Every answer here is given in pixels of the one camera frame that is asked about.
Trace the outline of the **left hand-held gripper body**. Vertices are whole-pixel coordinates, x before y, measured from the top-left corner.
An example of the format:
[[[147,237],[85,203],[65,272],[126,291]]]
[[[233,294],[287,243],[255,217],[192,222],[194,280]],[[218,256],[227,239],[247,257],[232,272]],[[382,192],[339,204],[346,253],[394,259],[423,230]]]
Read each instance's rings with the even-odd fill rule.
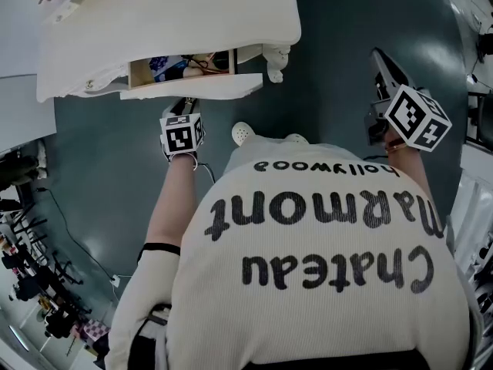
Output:
[[[194,154],[203,143],[205,131],[199,113],[167,116],[159,120],[162,151],[170,161],[175,155]]]

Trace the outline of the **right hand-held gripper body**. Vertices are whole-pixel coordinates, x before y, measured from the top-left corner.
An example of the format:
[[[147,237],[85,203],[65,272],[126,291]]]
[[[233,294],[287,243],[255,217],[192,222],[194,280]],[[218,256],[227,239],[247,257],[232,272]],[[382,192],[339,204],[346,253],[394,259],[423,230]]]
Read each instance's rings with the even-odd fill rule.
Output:
[[[414,81],[399,83],[389,75],[374,76],[378,101],[371,103],[364,123],[368,143],[381,145],[388,129],[394,129],[404,143],[418,150],[433,151],[452,128],[438,101]]]

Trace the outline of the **large white wooden drawer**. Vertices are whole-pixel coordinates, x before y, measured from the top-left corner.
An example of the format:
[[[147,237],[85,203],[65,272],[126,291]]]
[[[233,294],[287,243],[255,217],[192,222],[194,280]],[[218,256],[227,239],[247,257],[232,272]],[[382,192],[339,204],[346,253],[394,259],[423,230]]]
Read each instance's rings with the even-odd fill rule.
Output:
[[[128,66],[128,89],[120,93],[120,99],[154,99],[159,97],[185,97],[210,100],[240,99],[263,86],[261,73],[239,73],[237,51],[230,53],[230,70],[214,68],[211,58],[215,52],[192,55],[168,56],[166,65],[172,66],[182,60],[188,62],[185,78],[166,82],[155,82],[148,59],[132,61]]]

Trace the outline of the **person's left forearm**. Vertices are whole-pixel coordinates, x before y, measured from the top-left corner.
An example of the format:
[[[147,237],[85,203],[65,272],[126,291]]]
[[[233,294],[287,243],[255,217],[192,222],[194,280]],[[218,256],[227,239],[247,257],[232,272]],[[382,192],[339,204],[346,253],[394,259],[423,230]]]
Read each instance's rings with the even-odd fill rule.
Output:
[[[143,251],[181,248],[183,236],[196,212],[195,166],[195,157],[188,153],[174,156],[169,162]]]

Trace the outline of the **white ornate table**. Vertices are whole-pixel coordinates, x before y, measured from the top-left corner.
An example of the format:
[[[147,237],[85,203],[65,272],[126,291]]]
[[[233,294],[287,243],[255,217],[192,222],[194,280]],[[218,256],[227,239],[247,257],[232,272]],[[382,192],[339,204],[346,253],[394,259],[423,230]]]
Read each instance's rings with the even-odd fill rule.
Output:
[[[297,0],[63,0],[41,25],[36,96],[120,95],[132,61],[229,49],[280,82],[300,37]]]

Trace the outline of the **blue plastic item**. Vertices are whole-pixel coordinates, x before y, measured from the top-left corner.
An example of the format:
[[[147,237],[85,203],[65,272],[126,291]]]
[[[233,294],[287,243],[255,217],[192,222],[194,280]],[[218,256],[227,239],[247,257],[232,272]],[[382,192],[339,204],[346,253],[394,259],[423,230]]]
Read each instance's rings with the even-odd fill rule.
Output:
[[[177,79],[184,79],[184,72],[187,68],[188,62],[186,60],[182,60],[178,63],[173,64],[172,66],[167,66],[162,72],[157,73],[154,76],[154,80],[155,82],[166,82]]]

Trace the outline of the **blue patterned packet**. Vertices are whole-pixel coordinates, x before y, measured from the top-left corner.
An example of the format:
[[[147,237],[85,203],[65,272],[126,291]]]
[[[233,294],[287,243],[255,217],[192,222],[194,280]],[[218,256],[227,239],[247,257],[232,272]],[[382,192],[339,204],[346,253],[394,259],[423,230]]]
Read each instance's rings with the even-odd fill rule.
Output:
[[[166,71],[168,56],[158,56],[148,59],[149,69],[153,77],[160,77]]]

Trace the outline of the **small black item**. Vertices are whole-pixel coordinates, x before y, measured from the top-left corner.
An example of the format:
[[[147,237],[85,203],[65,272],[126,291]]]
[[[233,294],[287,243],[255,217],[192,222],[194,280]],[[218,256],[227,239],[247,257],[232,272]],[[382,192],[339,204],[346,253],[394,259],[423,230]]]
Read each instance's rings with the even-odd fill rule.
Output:
[[[211,63],[215,69],[228,72],[230,70],[230,53],[228,51],[215,52],[211,58]]]

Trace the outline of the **person's left white perforated shoe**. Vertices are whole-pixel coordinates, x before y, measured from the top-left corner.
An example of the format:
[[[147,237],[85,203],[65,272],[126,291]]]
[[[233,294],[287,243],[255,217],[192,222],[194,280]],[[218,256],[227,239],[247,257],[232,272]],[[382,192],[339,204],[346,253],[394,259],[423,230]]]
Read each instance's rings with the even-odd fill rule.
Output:
[[[238,122],[233,125],[231,135],[234,143],[237,146],[242,146],[245,140],[255,135],[255,132],[249,124],[245,122]]]

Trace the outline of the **light grey trousers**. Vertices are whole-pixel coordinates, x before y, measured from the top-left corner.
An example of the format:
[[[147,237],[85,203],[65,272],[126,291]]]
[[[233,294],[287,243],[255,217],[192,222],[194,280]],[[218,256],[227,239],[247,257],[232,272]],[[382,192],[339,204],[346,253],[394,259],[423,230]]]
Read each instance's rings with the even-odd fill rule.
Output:
[[[249,137],[242,146],[238,146],[231,154],[224,174],[253,161],[273,157],[289,157],[298,153],[323,150],[316,144],[284,142],[283,139],[271,139],[260,135]]]

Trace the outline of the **cream knit printed shirt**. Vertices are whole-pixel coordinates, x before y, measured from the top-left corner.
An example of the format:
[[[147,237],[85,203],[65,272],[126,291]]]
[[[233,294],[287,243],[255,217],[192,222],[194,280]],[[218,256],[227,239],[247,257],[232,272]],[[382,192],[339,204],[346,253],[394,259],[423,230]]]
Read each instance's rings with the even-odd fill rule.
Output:
[[[141,251],[106,370],[463,370],[467,282],[420,154],[336,146],[223,174],[174,251]]]

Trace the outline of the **pink checkered tablecloth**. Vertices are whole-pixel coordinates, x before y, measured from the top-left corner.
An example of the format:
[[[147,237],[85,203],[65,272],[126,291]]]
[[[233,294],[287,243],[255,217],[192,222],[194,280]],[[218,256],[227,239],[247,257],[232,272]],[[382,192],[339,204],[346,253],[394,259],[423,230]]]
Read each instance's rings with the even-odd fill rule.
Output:
[[[106,326],[101,321],[89,319],[84,325],[82,330],[87,337],[92,341],[98,341],[101,337],[107,335],[110,331],[110,327]]]

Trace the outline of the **group of black office chairs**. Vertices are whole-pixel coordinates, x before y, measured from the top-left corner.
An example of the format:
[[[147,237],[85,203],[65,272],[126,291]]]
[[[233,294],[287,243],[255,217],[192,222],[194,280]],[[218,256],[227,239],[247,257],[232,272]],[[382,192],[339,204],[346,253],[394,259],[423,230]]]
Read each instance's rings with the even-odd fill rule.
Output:
[[[47,220],[28,219],[34,206],[0,211],[0,267],[15,276],[8,299],[35,300],[46,337],[67,338],[73,327],[89,320],[92,309],[72,290],[84,284],[72,262],[45,246],[47,236],[35,231]]]

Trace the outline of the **black metal frame stand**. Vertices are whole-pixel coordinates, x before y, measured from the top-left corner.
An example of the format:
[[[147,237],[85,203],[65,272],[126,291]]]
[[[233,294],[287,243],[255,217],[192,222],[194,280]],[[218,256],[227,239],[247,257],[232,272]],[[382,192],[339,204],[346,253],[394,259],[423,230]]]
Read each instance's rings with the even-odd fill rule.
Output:
[[[466,141],[482,146],[493,153],[493,92],[468,92],[476,106],[468,108]]]

